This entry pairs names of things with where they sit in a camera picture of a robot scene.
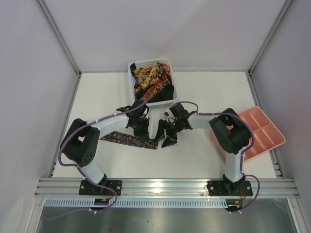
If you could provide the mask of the dark floral paisley tie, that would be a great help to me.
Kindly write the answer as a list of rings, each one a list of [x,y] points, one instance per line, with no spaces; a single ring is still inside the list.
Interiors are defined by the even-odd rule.
[[[150,141],[147,142],[147,141],[141,140],[140,137],[126,134],[126,133],[117,132],[117,131],[113,131],[107,135],[104,135],[100,139],[103,141],[107,141],[107,142],[112,142],[112,143],[117,143],[121,145],[137,147],[137,148],[143,148],[143,149],[156,150],[158,148],[158,143],[154,143],[153,139],[150,139]]]

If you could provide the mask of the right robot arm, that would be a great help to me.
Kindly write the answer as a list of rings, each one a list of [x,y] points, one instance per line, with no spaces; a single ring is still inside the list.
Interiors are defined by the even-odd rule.
[[[213,131],[218,144],[225,151],[226,169],[223,175],[223,187],[217,191],[216,187],[208,186],[213,195],[224,193],[235,194],[245,182],[243,173],[244,154],[255,142],[255,136],[250,126],[241,119],[231,108],[218,113],[200,113],[199,107],[188,112],[180,101],[173,104],[165,113],[166,119],[158,121],[158,129],[154,142],[164,140],[162,147],[177,143],[177,134],[183,130],[205,129]]]

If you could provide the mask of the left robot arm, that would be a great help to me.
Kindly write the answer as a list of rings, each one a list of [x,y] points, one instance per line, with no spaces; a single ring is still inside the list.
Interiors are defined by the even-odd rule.
[[[149,140],[149,108],[146,102],[146,98],[141,98],[132,105],[120,107],[114,113],[93,121],[75,119],[60,145],[59,164],[77,168],[85,180],[94,186],[106,186],[107,176],[94,161],[98,142],[113,131],[129,127],[133,129],[135,137]]]

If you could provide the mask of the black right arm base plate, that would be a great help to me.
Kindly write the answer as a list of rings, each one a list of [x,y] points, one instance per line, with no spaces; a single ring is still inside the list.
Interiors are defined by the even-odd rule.
[[[249,181],[242,181],[237,185],[225,183],[223,180],[211,180],[207,182],[208,193],[212,197],[220,196],[247,196],[253,195],[251,183]]]

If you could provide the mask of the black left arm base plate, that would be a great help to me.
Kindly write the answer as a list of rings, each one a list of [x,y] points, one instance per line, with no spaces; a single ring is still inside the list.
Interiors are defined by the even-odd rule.
[[[105,186],[114,190],[118,196],[121,194],[121,180],[107,180]],[[93,185],[86,180],[82,180],[80,183],[79,195],[81,196],[109,196],[111,194],[110,190]]]

